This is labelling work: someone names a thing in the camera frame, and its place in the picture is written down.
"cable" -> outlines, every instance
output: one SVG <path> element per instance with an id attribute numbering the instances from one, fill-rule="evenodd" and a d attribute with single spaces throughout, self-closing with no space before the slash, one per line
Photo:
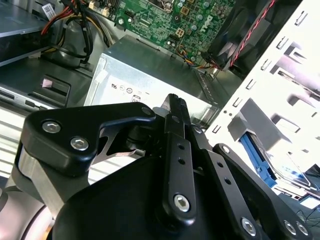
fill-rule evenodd
<path id="1" fill-rule="evenodd" d="M 263 14 L 259 17 L 259 19 L 256 21 L 256 23 L 254 24 L 254 26 L 252 27 L 252 29 L 249 31 L 249 33 L 247 34 L 246 38 L 244 39 L 243 43 L 241 44 L 241 47 L 239 48 L 238 52 L 236 53 L 235 57 L 233 60 L 231 60 L 230 66 L 232 67 L 232 65 L 235 63 L 235 61 L 238 59 L 241 51 L 245 48 L 246 43 L 248 42 L 248 40 L 250 39 L 252 33 L 254 32 L 254 30 L 257 28 L 257 26 L 259 25 L 259 23 L 261 22 L 261 20 L 263 18 L 265 18 L 265 16 L 267 15 L 268 11 L 270 10 L 270 8 L 272 8 L 272 6 L 276 3 L 276 0 L 272 0 L 272 2 L 268 5 L 268 7 L 264 10 Z"/>
<path id="2" fill-rule="evenodd" d="M 319 207 L 319 206 L 317 206 L 315 209 L 313 209 L 312 212 L 305 218 L 305 223 L 307 222 L 308 218 L 309 218 L 315 211 L 318 210 L 318 207 Z"/>
<path id="3" fill-rule="evenodd" d="M 200 65 L 197 65 L 195 64 L 193 61 L 191 61 L 189 58 L 188 58 L 188 53 L 186 52 L 185 50 L 185 47 L 183 45 L 180 45 L 178 48 L 177 48 L 177 53 L 180 57 L 183 58 L 183 60 L 186 62 L 186 64 L 188 64 L 188 66 L 192 67 L 192 68 L 196 68 L 196 69 L 213 69 L 213 68 L 216 68 L 216 69 L 219 69 L 218 65 L 215 64 L 214 62 L 207 62 L 205 65 L 203 66 L 200 66 Z"/>
<path id="4" fill-rule="evenodd" d="M 43 28 L 41 31 L 41 35 L 44 35 L 48 32 L 48 29 L 58 20 L 67 17 L 68 15 L 72 14 L 72 10 L 69 6 L 67 6 L 61 13 L 57 16 L 53 17 Z"/>

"green circuit board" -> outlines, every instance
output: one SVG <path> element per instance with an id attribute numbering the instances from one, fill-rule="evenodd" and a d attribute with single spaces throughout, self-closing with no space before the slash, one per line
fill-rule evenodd
<path id="1" fill-rule="evenodd" d="M 235 0 L 120 0 L 114 15 L 116 25 L 138 34 L 172 53 L 183 45 L 188 58 L 204 64 Z"/>

